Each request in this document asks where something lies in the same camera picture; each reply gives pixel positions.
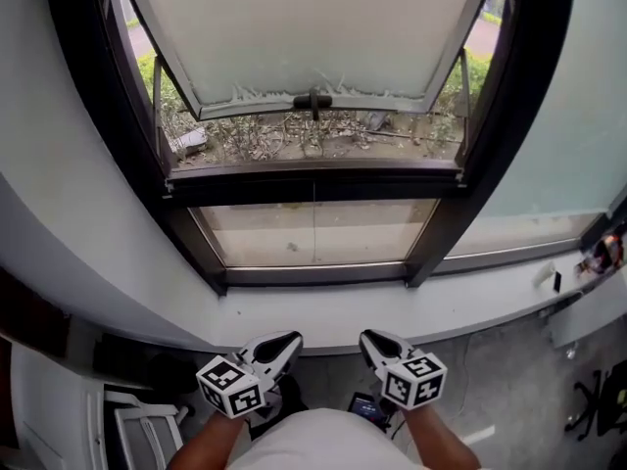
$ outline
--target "person's arm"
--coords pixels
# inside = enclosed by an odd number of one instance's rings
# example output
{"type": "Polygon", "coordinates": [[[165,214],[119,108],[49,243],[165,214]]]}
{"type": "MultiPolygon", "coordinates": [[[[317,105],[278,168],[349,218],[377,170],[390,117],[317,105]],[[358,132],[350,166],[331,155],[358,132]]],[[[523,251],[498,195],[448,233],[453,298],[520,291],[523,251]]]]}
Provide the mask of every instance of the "person's arm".
{"type": "Polygon", "coordinates": [[[470,450],[426,405],[403,410],[411,437],[424,466],[430,470],[478,470],[481,464],[470,450]]]}
{"type": "Polygon", "coordinates": [[[198,434],[174,455],[168,470],[223,470],[244,425],[216,412],[198,434]]]}

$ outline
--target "person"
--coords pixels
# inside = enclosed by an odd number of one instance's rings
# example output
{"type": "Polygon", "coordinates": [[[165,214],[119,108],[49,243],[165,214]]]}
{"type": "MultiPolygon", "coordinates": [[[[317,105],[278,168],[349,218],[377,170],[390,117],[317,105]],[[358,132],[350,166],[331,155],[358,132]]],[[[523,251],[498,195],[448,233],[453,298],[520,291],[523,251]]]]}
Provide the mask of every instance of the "person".
{"type": "MultiPolygon", "coordinates": [[[[287,384],[294,392],[295,381],[287,384]]],[[[285,397],[287,387],[281,389],[285,397]]],[[[259,440],[236,459],[231,470],[347,469],[405,470],[416,466],[369,421],[334,409],[307,408],[291,393],[277,418],[251,436],[259,440]]],[[[475,454],[430,405],[402,410],[422,463],[429,470],[477,470],[475,454]]],[[[229,419],[216,412],[203,430],[183,446],[169,470],[222,470],[244,426],[244,417],[229,419]]]]}

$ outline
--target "gray floor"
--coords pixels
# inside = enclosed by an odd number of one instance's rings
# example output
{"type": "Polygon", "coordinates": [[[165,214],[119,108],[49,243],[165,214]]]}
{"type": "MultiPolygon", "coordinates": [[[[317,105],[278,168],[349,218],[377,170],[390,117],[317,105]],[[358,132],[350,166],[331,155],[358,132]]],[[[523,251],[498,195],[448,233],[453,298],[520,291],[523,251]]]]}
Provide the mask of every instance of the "gray floor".
{"type": "MultiPolygon", "coordinates": [[[[590,384],[595,369],[608,370],[627,358],[627,326],[618,320],[578,344],[574,358],[553,349],[545,321],[527,317],[470,336],[423,346],[449,367],[444,396],[436,404],[444,420],[469,441],[486,468],[605,469],[621,444],[617,431],[584,442],[564,434],[568,416],[582,410],[575,381],[590,384]]],[[[196,354],[198,365],[208,356],[196,354]]],[[[373,376],[360,355],[302,357],[293,371],[310,408],[346,409],[353,392],[367,393],[373,376]]],[[[197,414],[182,426],[191,437],[211,410],[198,394],[187,401],[197,414]]],[[[393,420],[394,427],[400,420],[393,420]]],[[[394,444],[419,461],[406,427],[394,444]]],[[[234,455],[250,446],[243,434],[234,455]]]]}

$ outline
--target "marker cube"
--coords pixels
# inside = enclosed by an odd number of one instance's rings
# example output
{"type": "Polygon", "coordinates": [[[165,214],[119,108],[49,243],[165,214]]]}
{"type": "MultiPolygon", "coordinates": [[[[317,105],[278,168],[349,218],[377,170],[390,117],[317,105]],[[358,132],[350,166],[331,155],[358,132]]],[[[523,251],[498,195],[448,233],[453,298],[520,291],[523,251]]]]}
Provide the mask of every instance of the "marker cube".
{"type": "Polygon", "coordinates": [[[205,399],[229,418],[236,418],[265,405],[260,379],[221,356],[196,373],[205,399]]]}
{"type": "Polygon", "coordinates": [[[385,367],[381,395],[411,410],[439,399],[447,367],[433,354],[401,360],[385,367]]]}

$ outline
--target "white shirt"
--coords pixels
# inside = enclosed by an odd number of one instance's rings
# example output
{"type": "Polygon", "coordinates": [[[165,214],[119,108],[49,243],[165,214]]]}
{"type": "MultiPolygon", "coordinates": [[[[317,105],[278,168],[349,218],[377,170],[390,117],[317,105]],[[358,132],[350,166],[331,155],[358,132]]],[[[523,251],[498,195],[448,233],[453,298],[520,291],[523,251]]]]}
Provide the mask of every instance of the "white shirt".
{"type": "Polygon", "coordinates": [[[365,419],[349,412],[298,412],[268,431],[230,470],[416,470],[416,466],[365,419]]]}

